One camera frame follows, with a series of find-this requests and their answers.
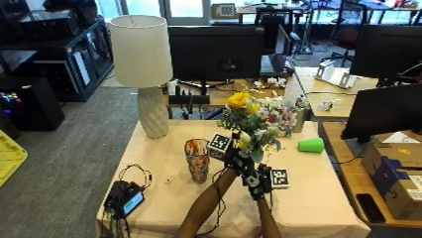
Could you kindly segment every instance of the green cup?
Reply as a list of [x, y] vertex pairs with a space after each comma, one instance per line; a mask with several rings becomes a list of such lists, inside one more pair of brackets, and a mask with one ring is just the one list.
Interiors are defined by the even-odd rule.
[[300, 152], [322, 153], [324, 150], [324, 142], [320, 138], [300, 141], [298, 143], [298, 150]]

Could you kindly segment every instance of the white lampshade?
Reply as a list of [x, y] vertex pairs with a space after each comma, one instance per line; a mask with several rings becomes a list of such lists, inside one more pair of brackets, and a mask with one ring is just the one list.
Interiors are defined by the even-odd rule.
[[121, 16], [110, 20], [110, 42], [117, 81], [145, 88], [171, 79], [167, 23], [154, 16]]

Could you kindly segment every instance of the phone screen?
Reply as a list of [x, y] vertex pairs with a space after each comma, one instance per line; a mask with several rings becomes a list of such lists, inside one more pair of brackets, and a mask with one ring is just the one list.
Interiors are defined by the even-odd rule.
[[143, 201], [143, 194], [141, 191], [135, 193], [135, 195], [131, 197], [131, 199], [123, 204], [122, 211], [123, 215], [126, 216], [130, 211], [135, 208], [138, 204]]

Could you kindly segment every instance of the lamp base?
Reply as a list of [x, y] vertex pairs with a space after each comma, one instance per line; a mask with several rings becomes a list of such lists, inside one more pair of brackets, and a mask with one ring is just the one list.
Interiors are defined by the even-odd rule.
[[146, 136], [158, 139], [169, 133], [169, 112], [157, 87], [138, 88], [137, 112]]

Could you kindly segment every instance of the yellow flower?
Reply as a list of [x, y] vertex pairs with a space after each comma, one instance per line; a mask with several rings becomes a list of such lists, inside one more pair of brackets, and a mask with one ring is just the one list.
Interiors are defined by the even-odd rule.
[[247, 107], [247, 113], [248, 113], [248, 115], [254, 115], [258, 110], [259, 110], [259, 105], [258, 105], [258, 104], [251, 104], [251, 105]]
[[248, 142], [250, 142], [250, 136], [244, 132], [239, 132], [239, 138], [238, 138], [238, 144], [236, 147], [239, 150], [246, 149]]
[[240, 109], [246, 105], [246, 99], [248, 98], [248, 93], [246, 92], [235, 92], [234, 95], [231, 95], [227, 100], [226, 104], [230, 108]]

